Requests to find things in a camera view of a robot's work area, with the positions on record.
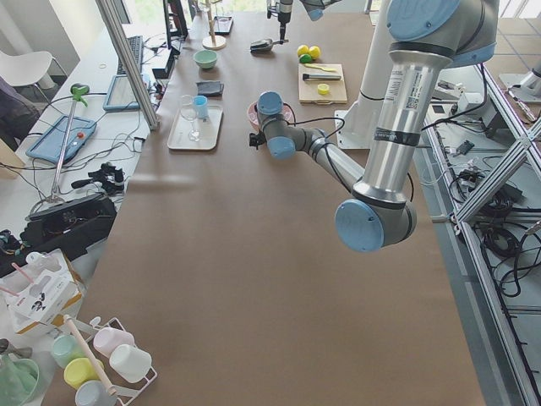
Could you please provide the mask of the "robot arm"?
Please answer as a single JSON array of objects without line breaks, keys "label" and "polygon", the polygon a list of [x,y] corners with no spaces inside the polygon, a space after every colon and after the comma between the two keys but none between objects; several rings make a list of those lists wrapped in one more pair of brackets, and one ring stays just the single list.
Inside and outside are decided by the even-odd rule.
[{"label": "robot arm", "polygon": [[[320,19],[326,8],[329,8],[336,0],[301,0],[307,15],[312,21]],[[267,18],[277,17],[280,23],[279,40],[280,44],[286,41],[287,24],[291,21],[293,0],[267,0]]]},{"label": "robot arm", "polygon": [[259,96],[255,112],[270,154],[309,154],[351,193],[336,209],[340,240],[359,252],[407,239],[416,212],[403,186],[418,145],[440,71],[492,58],[498,23],[496,1],[384,1],[371,53],[387,55],[388,80],[366,167],[332,144],[320,129],[287,123],[280,95]]}]

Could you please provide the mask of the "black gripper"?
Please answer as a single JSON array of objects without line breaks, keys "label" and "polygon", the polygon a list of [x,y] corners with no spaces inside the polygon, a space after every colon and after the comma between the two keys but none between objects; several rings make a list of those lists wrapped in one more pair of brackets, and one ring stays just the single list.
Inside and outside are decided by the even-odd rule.
[{"label": "black gripper", "polygon": [[249,134],[249,146],[258,149],[261,145],[267,142],[265,135],[262,132]]},{"label": "black gripper", "polygon": [[290,22],[293,0],[267,0],[267,18],[277,17],[280,22],[279,42],[284,42],[284,24]]}]

